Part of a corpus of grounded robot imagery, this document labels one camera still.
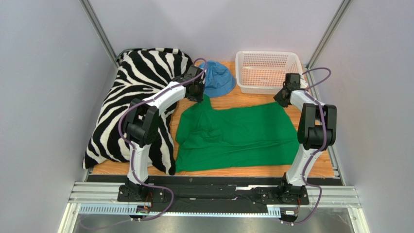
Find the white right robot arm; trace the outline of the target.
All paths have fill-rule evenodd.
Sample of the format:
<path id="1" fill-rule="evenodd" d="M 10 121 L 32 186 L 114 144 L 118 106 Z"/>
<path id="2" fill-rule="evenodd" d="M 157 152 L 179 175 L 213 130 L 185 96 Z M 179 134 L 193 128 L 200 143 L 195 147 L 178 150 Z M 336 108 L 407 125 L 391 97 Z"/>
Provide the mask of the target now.
<path id="1" fill-rule="evenodd" d="M 292 105 L 301 112 L 298 152 L 278 188 L 278 196 L 285 202 L 305 195 L 307 178 L 315 161 L 336 141 L 337 107 L 312 97 L 304 83 L 300 74 L 287 73 L 282 88 L 274 96 L 280 106 Z"/>

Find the zebra striped pillow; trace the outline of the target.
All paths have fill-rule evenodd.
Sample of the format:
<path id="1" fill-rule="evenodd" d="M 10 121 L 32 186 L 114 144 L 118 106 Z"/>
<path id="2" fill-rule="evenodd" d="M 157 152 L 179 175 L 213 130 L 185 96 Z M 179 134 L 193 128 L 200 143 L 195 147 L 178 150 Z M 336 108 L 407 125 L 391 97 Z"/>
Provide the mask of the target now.
<path id="1" fill-rule="evenodd" d="M 193 61 L 180 49 L 137 48 L 124 50 L 117 58 L 116 77 L 106 94 L 81 163 L 89 169 L 105 161 L 128 163 L 132 140 L 123 124 L 128 116 L 149 106 L 152 99 Z"/>

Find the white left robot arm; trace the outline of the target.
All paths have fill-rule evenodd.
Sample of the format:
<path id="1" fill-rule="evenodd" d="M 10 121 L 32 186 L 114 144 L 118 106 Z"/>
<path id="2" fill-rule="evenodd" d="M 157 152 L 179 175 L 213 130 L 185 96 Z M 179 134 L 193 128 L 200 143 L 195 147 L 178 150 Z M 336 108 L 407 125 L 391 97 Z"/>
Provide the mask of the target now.
<path id="1" fill-rule="evenodd" d="M 150 147 L 158 138 L 161 114 L 174 103 L 187 98 L 202 102 L 206 68 L 190 66 L 188 71 L 175 77 L 161 91 L 143 100 L 134 99 L 121 116 L 118 129 L 121 138 L 130 145 L 130 167 L 127 181 L 120 187 L 121 197 L 141 200 L 151 185 L 148 179 Z"/>

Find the green t shirt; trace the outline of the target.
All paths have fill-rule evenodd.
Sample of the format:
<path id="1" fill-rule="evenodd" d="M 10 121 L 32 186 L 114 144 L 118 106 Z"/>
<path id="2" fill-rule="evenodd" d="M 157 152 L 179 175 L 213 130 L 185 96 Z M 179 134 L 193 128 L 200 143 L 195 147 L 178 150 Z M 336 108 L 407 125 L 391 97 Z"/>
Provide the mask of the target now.
<path id="1" fill-rule="evenodd" d="M 217 110 L 208 96 L 181 114 L 175 140 L 177 172 L 290 165 L 299 149 L 278 103 Z"/>

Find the blue bucket hat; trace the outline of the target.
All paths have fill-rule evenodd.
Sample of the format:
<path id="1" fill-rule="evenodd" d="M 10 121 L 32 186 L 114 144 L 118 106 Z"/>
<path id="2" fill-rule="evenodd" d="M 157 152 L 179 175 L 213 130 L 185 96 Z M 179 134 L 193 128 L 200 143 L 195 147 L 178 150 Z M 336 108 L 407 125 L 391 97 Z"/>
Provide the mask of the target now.
<path id="1" fill-rule="evenodd" d="M 229 94 L 236 86 L 236 79 L 230 69 L 222 63 L 207 61 L 204 95 L 209 98 Z"/>

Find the white plastic basket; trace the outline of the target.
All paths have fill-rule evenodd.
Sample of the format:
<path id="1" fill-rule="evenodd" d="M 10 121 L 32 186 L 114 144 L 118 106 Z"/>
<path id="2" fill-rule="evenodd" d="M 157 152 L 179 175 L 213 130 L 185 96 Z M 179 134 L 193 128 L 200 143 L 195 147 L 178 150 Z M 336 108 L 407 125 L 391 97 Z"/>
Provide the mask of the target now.
<path id="1" fill-rule="evenodd" d="M 299 57 L 283 51 L 239 51 L 235 59 L 237 85 L 245 94 L 275 95 L 287 73 L 301 75 L 300 87 L 308 86 Z"/>

